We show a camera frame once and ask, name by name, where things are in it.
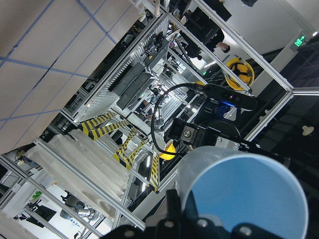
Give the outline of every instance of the screw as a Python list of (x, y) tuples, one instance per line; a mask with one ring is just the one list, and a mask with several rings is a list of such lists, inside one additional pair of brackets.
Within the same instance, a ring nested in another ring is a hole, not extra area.
[(134, 236), (134, 234), (135, 234), (134, 231), (131, 231), (131, 230), (124, 232), (124, 236), (126, 238), (131, 238), (132, 236)]
[(189, 138), (191, 136), (191, 132), (189, 130), (185, 130), (183, 132), (183, 135), (186, 137), (186, 138)]
[(199, 219), (199, 220), (197, 221), (197, 224), (198, 224), (200, 227), (202, 227), (202, 228), (205, 228), (205, 227), (208, 226), (208, 222), (207, 222), (205, 219)]
[(244, 234), (245, 236), (250, 236), (252, 231), (249, 227), (243, 226), (239, 229), (239, 231)]
[(164, 226), (167, 228), (172, 228), (174, 227), (174, 223), (172, 221), (166, 221), (164, 222)]

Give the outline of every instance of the black cable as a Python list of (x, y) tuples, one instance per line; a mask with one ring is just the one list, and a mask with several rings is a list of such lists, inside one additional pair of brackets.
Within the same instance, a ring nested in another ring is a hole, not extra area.
[(180, 87), (187, 87), (187, 88), (190, 88), (190, 89), (194, 89), (194, 86), (196, 84), (192, 84), (192, 83), (183, 83), (183, 84), (178, 84), (176, 86), (173, 86), (171, 88), (169, 88), (167, 91), (165, 91), (160, 97), (159, 99), (156, 101), (155, 103), (155, 106), (154, 106), (154, 111), (153, 111), (153, 114), (152, 114), (152, 120), (151, 120), (151, 136), (152, 136), (152, 140), (153, 140), (153, 143), (154, 143), (154, 146), (155, 148), (158, 149), (159, 152), (161, 153), (165, 153), (165, 154), (169, 154), (169, 155), (181, 155), (181, 156), (184, 156), (186, 155), (186, 153), (171, 153), (171, 152), (168, 152), (168, 151), (165, 151), (165, 150), (162, 150), (159, 145), (157, 144), (156, 142), (156, 139), (155, 139), (155, 131), (154, 131), (154, 124), (155, 124), (155, 114), (156, 114), (156, 111), (160, 105), (160, 103), (162, 102), (162, 100), (164, 99), (164, 97), (171, 91), (177, 89), (177, 88), (180, 88)]

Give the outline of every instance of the ceiling tile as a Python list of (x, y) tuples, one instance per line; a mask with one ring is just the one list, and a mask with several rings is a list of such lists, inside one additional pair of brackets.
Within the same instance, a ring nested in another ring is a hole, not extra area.
[(81, 0), (87, 9), (93, 14), (104, 0)]
[(37, 137), (39, 137), (52, 120), (57, 116), (59, 112), (52, 112), (40, 115), (30, 129), (21, 138), (16, 147), (32, 143)]
[(45, 111), (53, 111), (55, 109), (63, 108), (70, 98), (77, 92), (77, 90), (85, 82), (85, 78), (72, 76), (72, 78), (66, 83), (59, 94), (53, 99), (50, 105), (45, 109)]
[(107, 0), (95, 14), (95, 18), (106, 31), (110, 31), (130, 5), (131, 3), (127, 0)]
[(51, 66), (88, 20), (89, 15), (75, 0), (56, 0), (11, 58)]
[(34, 114), (44, 111), (52, 98), (60, 91), (70, 75), (49, 71), (31, 94), (24, 100), (14, 116)]
[(0, 119), (8, 118), (45, 70), (5, 62), (0, 68)]
[(119, 42), (124, 34), (131, 28), (131, 26), (139, 18), (139, 11), (133, 5), (127, 10), (127, 12), (122, 16), (112, 30), (109, 32), (110, 36), (116, 41)]
[(75, 72), (104, 36), (105, 33), (91, 20), (54, 64), (54, 68)]
[(76, 73), (86, 76), (91, 75), (114, 46), (115, 44), (106, 36)]
[(26, 132), (30, 125), (35, 121), (36, 117), (37, 116), (30, 116), (11, 119), (4, 125), (0, 130), (0, 154), (9, 152), (13, 149), (14, 145), (20, 140), (24, 132)]
[(48, 3), (49, 0), (0, 0), (0, 56), (7, 56)]

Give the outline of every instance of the yellow and black hazard tape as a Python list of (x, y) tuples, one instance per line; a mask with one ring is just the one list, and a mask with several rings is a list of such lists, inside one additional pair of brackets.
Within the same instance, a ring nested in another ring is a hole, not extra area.
[(154, 154), (153, 160), (152, 160), (152, 167), (151, 167), (151, 176), (150, 176), (150, 188), (156, 192), (160, 187), (160, 162), (159, 162), (159, 156), (157, 154)]
[(144, 144), (146, 144), (146, 142), (144, 140), (142, 140), (140, 145), (131, 153), (131, 155), (129, 157), (127, 157), (126, 159), (124, 159), (127, 169), (131, 169), (133, 162), (134, 162), (134, 159), (135, 159), (135, 156), (137, 155), (138, 151), (142, 148), (142, 146)]
[(86, 135), (89, 135), (89, 131), (91, 131), (96, 126), (100, 125), (101, 123), (113, 118), (116, 116), (117, 113), (108, 112), (104, 115), (101, 115), (99, 117), (96, 117), (94, 119), (90, 119), (88, 121), (85, 121), (81, 123), (78, 127), (81, 129)]
[(125, 142), (122, 144), (122, 146), (119, 148), (119, 150), (117, 152), (115, 152), (115, 154), (113, 155), (113, 157), (118, 162), (121, 162), (120, 159), (125, 160), (125, 152), (128, 149), (128, 144), (129, 144), (130, 140), (135, 136), (136, 133), (137, 133), (137, 130), (135, 128), (133, 128), (131, 130), (131, 132), (129, 133)]
[(127, 125), (129, 125), (130, 122), (128, 122), (127, 120), (123, 120), (123, 121), (120, 121), (120, 122), (117, 122), (117, 123), (112, 123), (112, 124), (109, 124), (109, 125), (106, 125), (106, 126), (103, 126), (103, 127), (100, 127), (100, 128), (97, 128), (97, 129), (94, 129), (92, 131), (89, 131), (89, 137), (93, 140), (97, 140), (99, 139), (100, 137), (106, 135), (107, 133), (110, 133), (118, 128), (122, 128), (122, 127), (125, 127)]

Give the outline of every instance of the green exit sign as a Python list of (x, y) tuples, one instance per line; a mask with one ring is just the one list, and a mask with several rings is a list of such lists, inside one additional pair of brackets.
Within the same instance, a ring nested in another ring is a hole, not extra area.
[(303, 36), (301, 36), (300, 38), (298, 38), (296, 41), (295, 41), (295, 45), (297, 46), (297, 47), (300, 47), (304, 42), (305, 42), (305, 36), (303, 35)]

